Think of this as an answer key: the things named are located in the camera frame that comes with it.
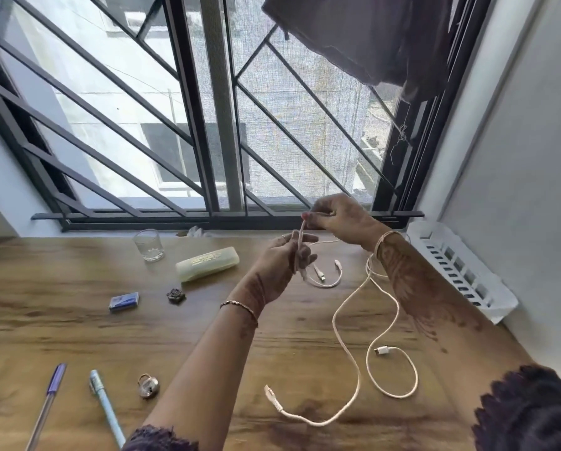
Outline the person's right hand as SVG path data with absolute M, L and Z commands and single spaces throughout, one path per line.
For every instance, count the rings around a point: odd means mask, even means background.
M 336 231 L 328 231 L 340 241 L 359 245 L 368 252 L 373 252 L 378 238 L 390 228 L 375 220 L 354 198 L 345 194 L 324 197 L 344 197 L 341 216 L 344 223 Z

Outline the person's right forearm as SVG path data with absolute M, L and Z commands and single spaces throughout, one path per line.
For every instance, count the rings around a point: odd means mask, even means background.
M 472 423 L 492 382 L 533 364 L 532 358 L 408 242 L 388 238 L 380 262 L 436 377 L 459 415 Z

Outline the gold bangle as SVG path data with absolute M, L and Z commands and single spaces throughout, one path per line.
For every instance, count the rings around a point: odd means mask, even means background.
M 384 242 L 386 242 L 386 240 L 391 237 L 395 238 L 395 237 L 399 238 L 399 240 L 404 241 L 404 235 L 402 232 L 397 231 L 397 230 L 389 230 L 384 232 L 377 240 L 377 242 L 375 243 L 375 247 L 373 249 L 372 255 L 374 256 L 374 258 L 376 260 L 381 261 L 382 260 L 382 246 L 384 244 Z

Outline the pale yellow plastic case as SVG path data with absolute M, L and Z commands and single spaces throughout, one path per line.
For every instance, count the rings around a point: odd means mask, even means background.
M 181 283 L 187 283 L 214 273 L 222 272 L 239 264 L 239 255 L 234 247 L 211 251 L 176 264 L 176 273 Z

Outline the white slotted plastic rack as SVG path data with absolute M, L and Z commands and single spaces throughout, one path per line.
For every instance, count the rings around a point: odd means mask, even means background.
M 422 256 L 495 325 L 519 305 L 502 279 L 443 223 L 413 221 L 406 233 Z

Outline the clear drinking glass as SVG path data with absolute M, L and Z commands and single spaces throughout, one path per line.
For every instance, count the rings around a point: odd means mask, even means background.
M 133 242 L 146 263 L 154 263 L 164 258 L 164 248 L 156 229 L 141 230 L 133 236 Z

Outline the dark hanging cloth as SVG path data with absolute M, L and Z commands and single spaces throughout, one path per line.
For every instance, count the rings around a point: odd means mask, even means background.
M 309 50 L 367 86 L 402 87 L 408 103 L 448 80 L 453 0 L 264 0 L 263 12 Z

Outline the small blue box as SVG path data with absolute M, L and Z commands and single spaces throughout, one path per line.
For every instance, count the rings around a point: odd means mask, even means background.
M 138 292 L 114 296 L 110 299 L 108 310 L 117 313 L 124 310 L 133 310 L 139 306 L 140 294 Z

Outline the black metal window grille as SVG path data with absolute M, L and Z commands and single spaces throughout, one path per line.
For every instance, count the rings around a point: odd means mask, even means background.
M 408 103 L 220 0 L 244 210 L 226 193 L 200 0 L 0 0 L 0 136 L 31 222 L 280 230 L 342 192 L 393 228 L 415 203 L 493 0 L 453 0 L 448 80 Z

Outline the silver padlock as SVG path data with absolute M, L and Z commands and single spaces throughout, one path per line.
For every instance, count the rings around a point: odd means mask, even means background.
M 159 394 L 161 388 L 159 380 L 148 373 L 143 373 L 139 377 L 137 385 L 139 396 L 144 400 L 155 398 Z

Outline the dark purple left sleeve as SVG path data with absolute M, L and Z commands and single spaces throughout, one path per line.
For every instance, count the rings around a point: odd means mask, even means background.
M 131 434 L 120 451 L 199 451 L 199 443 L 176 436 L 173 428 L 145 425 Z

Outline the dark purple sleeve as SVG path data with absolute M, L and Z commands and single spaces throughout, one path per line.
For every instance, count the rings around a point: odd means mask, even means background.
M 199 443 L 176 436 L 173 428 L 145 425 L 131 434 L 120 451 L 199 451 Z
M 561 378 L 523 365 L 492 382 L 472 426 L 476 451 L 561 451 Z

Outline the light blue pen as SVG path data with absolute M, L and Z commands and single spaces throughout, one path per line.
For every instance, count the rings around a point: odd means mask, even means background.
M 101 380 L 101 377 L 98 373 L 97 370 L 92 370 L 90 371 L 89 374 L 89 385 L 90 388 L 92 390 L 92 392 L 96 395 L 101 408 L 104 411 L 105 414 L 105 418 L 107 420 L 107 423 L 110 427 L 110 430 L 114 436 L 114 439 L 119 447 L 119 449 L 123 448 L 125 442 L 126 442 L 126 438 L 124 435 L 124 432 L 122 431 L 122 428 L 119 424 L 117 415 L 114 411 L 114 408 L 108 398 L 108 395 L 105 391 L 105 387 L 104 384 Z

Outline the dark purple right sleeve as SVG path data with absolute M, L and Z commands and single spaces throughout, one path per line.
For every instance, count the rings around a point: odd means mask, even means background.
M 561 451 L 561 378 L 523 365 L 492 382 L 472 426 L 476 451 Z

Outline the purple ballpoint pen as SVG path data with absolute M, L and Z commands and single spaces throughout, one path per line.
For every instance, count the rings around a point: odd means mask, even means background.
M 67 369 L 67 364 L 66 363 L 60 363 L 57 365 L 57 367 L 55 368 L 55 371 L 53 372 L 51 379 L 50 379 L 50 383 L 48 385 L 48 388 L 46 390 L 46 397 L 45 397 L 45 402 L 40 410 L 39 416 L 37 418 L 36 424 L 34 425 L 34 428 L 31 432 L 29 441 L 26 445 L 26 448 L 24 451 L 35 451 L 36 447 L 38 445 L 39 442 L 39 438 L 40 438 L 40 434 L 43 431 L 43 428 L 45 426 L 46 420 L 48 418 L 48 415 L 50 413 L 52 404 L 54 402 L 54 399 L 56 397 L 56 394 L 59 390 L 59 386 L 63 380 L 63 377 L 65 375 Z

